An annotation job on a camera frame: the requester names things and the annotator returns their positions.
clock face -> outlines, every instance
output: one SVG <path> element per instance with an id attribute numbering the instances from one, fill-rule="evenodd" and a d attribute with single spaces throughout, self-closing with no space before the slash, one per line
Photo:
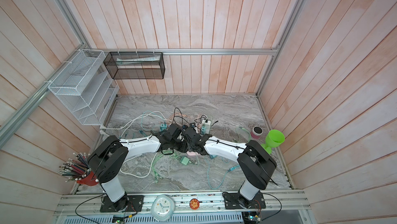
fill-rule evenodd
<path id="1" fill-rule="evenodd" d="M 162 217 L 167 215 L 171 211 L 171 202 L 164 198 L 160 197 L 154 202 L 153 212 L 156 216 Z"/>

white mesh organizer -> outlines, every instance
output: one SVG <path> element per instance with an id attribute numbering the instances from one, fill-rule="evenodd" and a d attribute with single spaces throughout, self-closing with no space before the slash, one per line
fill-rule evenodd
<path id="1" fill-rule="evenodd" d="M 119 87 L 107 71 L 97 73 L 105 59 L 100 50 L 81 50 L 50 83 L 50 91 L 83 125 L 101 125 Z"/>

bundle of pencils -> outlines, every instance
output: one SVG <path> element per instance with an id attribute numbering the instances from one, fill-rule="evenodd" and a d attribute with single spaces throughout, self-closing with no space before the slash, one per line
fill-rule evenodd
<path id="1" fill-rule="evenodd" d="M 90 174 L 91 169 L 88 166 L 87 158 L 90 154 L 84 153 L 73 153 L 77 160 L 68 158 L 69 161 L 62 164 L 59 168 L 62 168 L 58 174 L 67 177 L 66 182 L 82 180 Z"/>

clock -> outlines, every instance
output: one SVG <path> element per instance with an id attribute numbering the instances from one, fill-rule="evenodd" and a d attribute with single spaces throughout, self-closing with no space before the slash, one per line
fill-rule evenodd
<path id="1" fill-rule="evenodd" d="M 168 220 L 175 210 L 175 203 L 167 195 L 158 196 L 152 204 L 152 216 L 158 221 Z"/>

black mounting plate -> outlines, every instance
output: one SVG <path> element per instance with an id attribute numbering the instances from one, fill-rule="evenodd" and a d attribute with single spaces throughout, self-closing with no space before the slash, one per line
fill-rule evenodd
<path id="1" fill-rule="evenodd" d="M 228 196 L 230 197 L 230 201 L 225 199 L 225 208 L 226 209 L 241 209 L 241 208 L 243 208 L 240 206 L 240 203 L 238 201 L 239 193 L 229 193 Z M 252 205 L 249 208 L 257 208 L 257 209 L 266 208 L 263 194 L 260 191 L 258 193 L 256 193 L 254 198 L 251 200 L 251 203 L 252 203 Z"/>
<path id="2" fill-rule="evenodd" d="M 134 206 L 134 209 L 137 212 L 142 211 L 142 204 L 143 204 L 143 195 L 129 195 L 128 196 L 128 207 L 125 212 L 135 212 L 132 209 L 132 206 Z M 117 212 L 114 207 L 113 207 L 113 202 L 110 200 L 108 196 L 104 196 L 102 200 L 102 206 L 100 208 L 101 213 L 106 213 L 106 212 Z"/>

